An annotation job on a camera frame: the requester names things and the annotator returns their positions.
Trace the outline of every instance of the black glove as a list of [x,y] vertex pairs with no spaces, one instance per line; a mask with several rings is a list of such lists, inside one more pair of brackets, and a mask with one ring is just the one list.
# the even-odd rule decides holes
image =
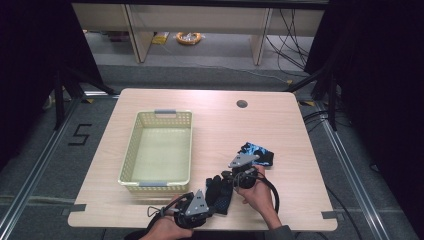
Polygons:
[[232,183],[216,175],[213,179],[206,179],[206,187],[205,200],[208,207],[214,207],[216,213],[227,215],[233,196]]

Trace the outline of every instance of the yellow object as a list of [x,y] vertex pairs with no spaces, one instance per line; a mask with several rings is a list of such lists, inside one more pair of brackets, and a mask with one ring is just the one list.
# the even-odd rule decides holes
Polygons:
[[177,41],[184,45],[194,45],[198,43],[202,39],[202,35],[200,33],[177,33]]
[[153,44],[165,44],[169,32],[158,32],[152,39]]

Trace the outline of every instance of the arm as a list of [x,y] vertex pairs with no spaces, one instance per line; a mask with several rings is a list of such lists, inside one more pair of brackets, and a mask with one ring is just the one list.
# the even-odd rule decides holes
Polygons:
[[[263,166],[255,166],[260,175],[265,176]],[[238,194],[244,197],[243,204],[249,204],[253,209],[261,214],[269,231],[265,232],[265,239],[294,239],[288,226],[281,224],[278,214],[274,210],[271,190],[262,181],[256,181],[255,185],[249,189],[239,188]]]
[[176,240],[193,235],[193,229],[183,229],[177,226],[173,216],[164,216],[157,220],[150,231],[140,240]]

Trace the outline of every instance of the black curtain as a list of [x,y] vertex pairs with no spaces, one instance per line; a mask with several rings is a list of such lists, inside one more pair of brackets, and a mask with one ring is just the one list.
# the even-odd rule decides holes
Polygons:
[[[336,68],[342,101],[400,207],[424,239],[424,2],[356,4],[368,13]],[[349,16],[339,10],[326,13],[306,71],[320,69],[339,40]]]
[[0,32],[4,113],[0,118],[1,170],[19,154],[28,130],[53,90],[57,69],[66,65],[94,81],[102,80],[68,1],[4,1],[0,7]]

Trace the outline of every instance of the cable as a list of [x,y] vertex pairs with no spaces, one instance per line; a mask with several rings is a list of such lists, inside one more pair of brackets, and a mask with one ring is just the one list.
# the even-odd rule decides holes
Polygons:
[[[152,207],[152,206],[149,206],[148,208],[147,208],[147,216],[149,216],[149,217],[151,217],[151,216],[153,216],[154,214],[155,214],[155,216],[152,218],[152,220],[150,220],[150,223],[149,223],[149,225],[147,226],[147,228],[146,228],[146,232],[149,232],[150,231],[150,229],[153,227],[153,225],[160,219],[160,218],[162,218],[163,216],[165,216],[165,213],[166,213],[166,211],[168,211],[174,204],[176,204],[177,202],[179,202],[179,201],[181,201],[182,199],[184,199],[184,198],[188,198],[189,196],[192,196],[193,195],[193,193],[192,192],[189,192],[189,193],[186,193],[186,194],[183,194],[183,195],[181,195],[181,196],[179,196],[178,198],[176,198],[175,200],[173,200],[171,203],[169,203],[167,206],[165,206],[165,207],[162,207],[161,209],[159,209],[159,208],[155,208],[155,207]],[[150,214],[149,213],[149,211],[150,211],[150,209],[151,208],[153,208],[153,209],[156,209],[157,211],[155,211],[153,214]]]
[[317,119],[317,120],[321,120],[319,123],[317,123],[315,126],[313,126],[311,129],[308,130],[308,133],[311,133],[316,127],[318,127],[321,123],[323,123],[325,120],[327,120],[328,118],[324,118],[324,119]]
[[321,115],[321,114],[326,114],[326,113],[328,113],[328,110],[318,111],[318,112],[314,112],[314,113],[308,114],[308,115],[306,115],[306,116],[304,116],[304,117],[303,117],[303,121],[304,121],[304,122],[306,122],[306,121],[307,121],[307,120],[309,120],[310,118],[313,118],[313,117],[319,116],[319,115]]
[[271,41],[269,40],[269,38],[268,37],[266,37],[266,39],[268,40],[268,42],[270,43],[270,45],[274,48],[274,50],[275,50],[275,52],[277,53],[277,66],[278,66],[278,69],[280,69],[280,71],[282,72],[282,73],[285,73],[285,74],[288,74],[288,75],[292,75],[292,76],[296,76],[296,77],[307,77],[307,76],[304,76],[304,75],[298,75],[298,74],[293,74],[293,73],[289,73],[289,72],[287,72],[287,71],[284,71],[282,68],[281,68],[281,66],[280,66],[280,56],[282,56],[282,57],[284,57],[286,60],[288,60],[289,62],[291,62],[291,61],[294,61],[294,60],[291,60],[291,58],[290,57],[288,57],[287,55],[285,55],[284,53],[282,53],[282,52],[280,52],[280,50],[278,50],[272,43],[271,43]]
[[350,222],[353,225],[353,228],[355,229],[356,234],[358,235],[358,238],[360,240],[362,240],[362,235],[359,232],[358,226],[356,226],[355,221],[353,221],[352,216],[350,215],[349,211],[347,210],[347,208],[345,207],[345,205],[342,203],[342,201],[336,196],[336,194],[327,186],[327,184],[325,184],[325,188],[331,193],[331,195],[333,195],[333,197],[337,200],[337,202],[340,203],[340,205],[342,206],[343,210],[345,211],[347,217],[349,218]]
[[323,233],[316,232],[316,234],[320,235],[323,239],[328,240],[327,236],[325,236]]
[[102,236],[100,237],[100,240],[104,240],[105,239],[106,230],[107,230],[107,228],[103,229]]
[[[294,52],[297,52],[298,54],[299,54],[299,57],[300,57],[300,59],[301,59],[301,61],[302,61],[302,64],[303,65],[301,65],[300,63],[298,63],[299,65],[301,65],[302,67],[301,67],[301,69],[303,70],[304,69],[304,66],[305,66],[305,64],[306,64],[306,60],[305,60],[305,58],[304,58],[304,56],[307,56],[307,54],[308,54],[308,52],[306,51],[306,50],[304,50],[302,47],[300,47],[300,45],[299,45],[299,42],[297,41],[297,34],[296,34],[296,25],[295,25],[295,14],[296,14],[296,10],[295,9],[292,9],[291,10],[291,13],[292,13],[292,17],[291,17],[291,24],[290,24],[290,26],[287,24],[287,21],[286,21],[286,19],[284,18],[284,15],[283,15],[283,12],[282,12],[282,9],[280,9],[280,15],[281,15],[281,18],[283,19],[283,22],[284,22],[284,25],[286,26],[286,29],[287,29],[287,36],[286,36],[286,38],[285,38],[285,40],[282,40],[281,39],[281,37],[280,37],[280,40],[283,42],[283,46],[287,46],[289,49],[291,49],[292,51],[294,51]],[[296,46],[296,48],[297,48],[297,51],[296,50],[294,50],[293,48],[291,48],[290,46],[288,46],[287,44],[286,44],[286,41],[287,41],[287,38],[290,36],[290,38],[292,39],[292,41],[293,41],[293,43],[295,44],[295,46]]]
[[266,77],[266,78],[273,78],[273,79],[277,79],[278,81],[281,81],[281,82],[284,82],[284,83],[288,84],[286,80],[283,80],[283,79],[278,78],[278,77],[276,77],[276,76],[264,75],[264,74],[258,74],[258,73],[254,73],[254,72],[251,72],[251,71],[248,71],[248,70],[240,70],[240,69],[234,69],[234,68],[229,68],[229,67],[224,67],[224,66],[209,66],[209,65],[203,65],[203,64],[193,63],[193,62],[184,62],[184,61],[181,61],[181,60],[179,60],[178,58],[176,58],[176,57],[173,55],[173,53],[172,53],[170,50],[168,50],[165,46],[163,46],[163,45],[160,45],[160,46],[161,46],[161,47],[162,47],[165,51],[167,51],[169,54],[171,54],[171,57],[173,57],[173,58],[174,58],[177,62],[180,62],[180,63],[183,63],[183,64],[187,64],[187,65],[196,65],[196,66],[205,67],[205,68],[217,68],[217,69],[222,68],[222,69],[228,69],[228,70],[232,70],[232,71],[246,72],[246,73],[249,73],[249,74],[252,74],[252,75],[255,75],[255,76],[259,76],[259,77]]
[[257,176],[252,176],[252,175],[243,175],[243,174],[245,174],[245,172],[237,173],[237,175],[234,177],[234,180],[233,180],[233,188],[240,187],[240,178],[241,177],[248,177],[248,178],[250,177],[250,178],[254,178],[256,180],[262,181],[265,185],[267,185],[267,187],[269,187],[271,189],[272,193],[274,194],[274,200],[275,200],[274,209],[275,209],[275,212],[278,213],[278,211],[280,210],[280,195],[278,194],[277,188],[275,188],[275,186],[262,173],[260,173],[260,172],[258,172],[258,173],[261,174],[262,177],[257,177]]
[[284,47],[284,43],[283,45],[280,47],[280,49],[278,49],[272,42],[271,40],[268,38],[268,36],[266,37],[268,43],[271,45],[271,47],[274,49],[274,51],[278,54],[278,56],[281,56],[283,58],[285,58],[287,61],[289,61],[290,63],[292,63],[293,65],[295,65],[296,67],[300,68],[303,70],[303,65],[301,65],[300,63],[296,62],[293,58],[289,57],[288,55],[286,55],[285,53],[282,52],[282,48]]

